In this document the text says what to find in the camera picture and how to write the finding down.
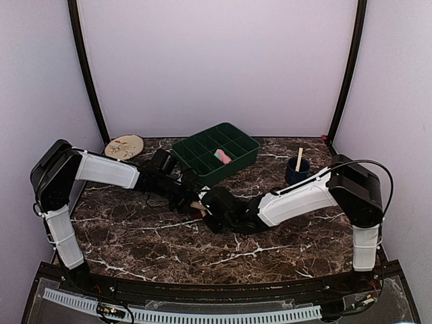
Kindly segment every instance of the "wooden disc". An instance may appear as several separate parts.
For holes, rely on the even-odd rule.
[[[119,160],[128,160],[140,154],[144,148],[144,141],[137,135],[125,135],[112,140],[105,147],[105,155]]]

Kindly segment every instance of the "white cable tray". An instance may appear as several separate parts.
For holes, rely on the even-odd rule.
[[[43,298],[60,304],[62,306],[72,308],[82,313],[95,315],[98,302],[94,298],[79,297],[67,292],[60,292],[50,288],[45,288]],[[117,309],[126,311],[125,308],[118,306]],[[279,310],[266,313],[250,313],[250,314],[181,314],[181,313],[165,313],[154,310],[144,310],[140,308],[129,307],[135,316],[135,323],[160,323],[160,324],[285,324],[299,323],[320,319],[321,307],[312,306],[290,310]],[[130,314],[126,311],[126,317],[123,322],[130,323]]]

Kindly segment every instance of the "white wall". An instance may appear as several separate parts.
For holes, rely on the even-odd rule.
[[[102,147],[92,117],[67,1],[0,0],[0,322],[20,323],[40,261],[49,261],[32,212],[30,170],[64,138]]]
[[[369,1],[335,141],[339,153],[376,159],[394,175],[384,247],[400,260],[423,323],[432,322],[431,31],[431,1]]]
[[[356,0],[80,1],[111,137],[321,136],[344,75]]]

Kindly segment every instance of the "brown marble table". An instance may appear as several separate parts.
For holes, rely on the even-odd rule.
[[[178,139],[145,139],[140,163]],[[318,138],[258,138],[254,165],[220,183],[250,198],[286,186],[288,159],[304,148],[311,171],[329,165]],[[350,223],[338,207],[288,220],[245,239],[213,234],[202,220],[171,213],[166,201],[115,186],[89,182],[72,223],[93,273],[177,284],[256,284],[320,277],[352,268]]]

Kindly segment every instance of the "wooden stick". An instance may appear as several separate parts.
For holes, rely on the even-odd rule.
[[[302,155],[303,155],[303,148],[300,147],[298,149],[298,158],[297,158],[296,172],[300,171],[300,164],[302,163]]]

